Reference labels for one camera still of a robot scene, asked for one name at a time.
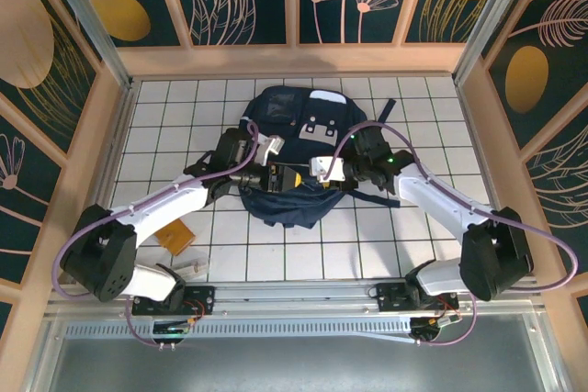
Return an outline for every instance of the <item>yellow circle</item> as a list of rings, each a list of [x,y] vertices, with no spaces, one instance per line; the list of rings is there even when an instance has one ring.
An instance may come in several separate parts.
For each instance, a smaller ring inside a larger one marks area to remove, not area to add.
[[[136,0],[90,0],[104,28],[112,37],[141,40],[151,30],[147,11]]]
[[[506,101],[514,112],[525,114],[541,99],[548,83],[549,63],[542,50],[524,46],[506,70]]]
[[[31,88],[53,63],[51,17],[40,0],[0,0],[0,78]]]

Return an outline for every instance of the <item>small orange block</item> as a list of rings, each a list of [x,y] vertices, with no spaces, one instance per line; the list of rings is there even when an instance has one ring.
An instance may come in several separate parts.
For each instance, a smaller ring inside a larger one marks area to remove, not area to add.
[[[194,233],[180,219],[155,232],[159,244],[174,256],[185,250],[196,238]]]

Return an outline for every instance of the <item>navy backpack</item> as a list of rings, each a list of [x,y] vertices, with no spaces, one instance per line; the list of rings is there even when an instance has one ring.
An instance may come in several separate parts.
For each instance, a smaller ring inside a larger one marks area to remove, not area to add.
[[[385,112],[390,113],[393,101]],[[247,211],[265,224],[281,223],[284,227],[300,225],[311,229],[344,196],[398,207],[399,202],[357,192],[324,188],[310,176],[308,163],[315,156],[333,155],[347,131],[367,120],[353,100],[331,91],[307,87],[271,86],[254,98],[243,114],[240,128],[254,121],[260,133],[284,139],[279,155],[271,162],[287,164],[302,176],[302,184],[284,193],[270,194],[256,189],[241,190]]]

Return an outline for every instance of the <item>white tile floor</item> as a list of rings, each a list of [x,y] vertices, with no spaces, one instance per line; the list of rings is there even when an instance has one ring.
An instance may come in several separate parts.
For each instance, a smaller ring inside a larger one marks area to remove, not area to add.
[[[288,78],[143,83],[119,167],[113,205],[164,186],[236,125],[247,102],[274,84],[343,91],[369,118],[397,100],[388,123],[417,147],[423,162],[463,193],[488,203],[455,89],[448,77]],[[384,133],[393,148],[401,141]],[[371,185],[365,193],[381,194]],[[209,259],[199,280],[276,281],[398,277],[426,260],[451,259],[459,244],[418,207],[388,209],[346,196],[312,230],[269,228],[244,211],[239,197],[183,217],[194,244],[172,258],[154,238],[138,250],[142,263]],[[231,229],[223,225],[231,224]]]

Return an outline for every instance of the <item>backpack strap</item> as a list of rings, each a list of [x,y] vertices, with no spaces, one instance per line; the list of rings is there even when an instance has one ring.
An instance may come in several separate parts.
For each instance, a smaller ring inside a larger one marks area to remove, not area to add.
[[[381,196],[366,195],[365,193],[358,192],[357,190],[350,190],[347,192],[347,194],[352,197],[356,197],[357,199],[361,199],[362,201],[373,202],[374,204],[378,204],[384,207],[398,208],[401,206],[401,201],[397,199],[386,199],[385,197]]]
[[[395,104],[396,100],[394,98],[389,98],[388,103],[386,103],[386,106],[384,106],[384,109],[382,110],[382,113],[379,114],[378,123],[386,122]]]

